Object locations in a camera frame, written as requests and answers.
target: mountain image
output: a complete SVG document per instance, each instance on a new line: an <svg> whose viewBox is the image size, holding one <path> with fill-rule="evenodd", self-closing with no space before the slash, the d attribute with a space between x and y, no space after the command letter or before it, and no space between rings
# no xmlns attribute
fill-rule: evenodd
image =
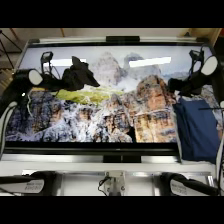
<svg viewBox="0 0 224 224"><path fill-rule="evenodd" d="M57 96L33 90L15 109L6 130L7 141L33 142L176 142L171 119L174 94L167 80L187 72L162 74L158 65L130 67L143 60L131 52L121 67L104 52L89 69L100 87L61 90ZM207 94L210 105L215 101Z"/></svg>

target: metal bracket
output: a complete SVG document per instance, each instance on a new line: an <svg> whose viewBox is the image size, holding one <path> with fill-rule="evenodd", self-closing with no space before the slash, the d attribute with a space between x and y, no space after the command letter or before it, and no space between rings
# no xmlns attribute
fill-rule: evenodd
<svg viewBox="0 0 224 224"><path fill-rule="evenodd" d="M112 170L105 172L110 177L104 183L104 191L108 196L124 196L125 194L125 171Z"/></svg>

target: blue cloth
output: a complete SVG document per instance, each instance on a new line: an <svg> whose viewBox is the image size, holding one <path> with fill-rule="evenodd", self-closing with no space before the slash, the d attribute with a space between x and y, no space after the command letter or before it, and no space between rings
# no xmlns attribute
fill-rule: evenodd
<svg viewBox="0 0 224 224"><path fill-rule="evenodd" d="M220 145L217 121L205 100L185 101L173 105L177 117L178 134L181 141L182 159L216 163Z"/></svg>

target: television screen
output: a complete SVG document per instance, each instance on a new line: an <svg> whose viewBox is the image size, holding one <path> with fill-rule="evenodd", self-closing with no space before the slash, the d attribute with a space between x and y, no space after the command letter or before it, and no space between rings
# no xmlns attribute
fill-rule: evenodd
<svg viewBox="0 0 224 224"><path fill-rule="evenodd" d="M42 53L52 51L59 74L53 73L60 79L76 56L89 64L100 87L58 93L33 89L11 116L6 141L174 143L176 97L167 91L167 81L188 76L190 50L200 51L200 46L28 48L20 68L40 70ZM206 59L211 52L204 51ZM206 88L201 97L214 106Z"/></svg>

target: screen bezel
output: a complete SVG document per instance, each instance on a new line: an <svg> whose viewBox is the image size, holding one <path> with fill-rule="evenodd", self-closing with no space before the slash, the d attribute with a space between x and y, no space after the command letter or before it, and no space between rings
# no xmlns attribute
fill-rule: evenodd
<svg viewBox="0 0 224 224"><path fill-rule="evenodd" d="M71 46L202 46L202 41L175 42L58 42L41 43L29 41L17 64L17 68L28 48L71 47ZM213 47L206 43L214 54ZM6 142L5 153L8 154L44 154L44 155L140 155L140 156L178 156L177 143L69 143L69 142Z"/></svg>

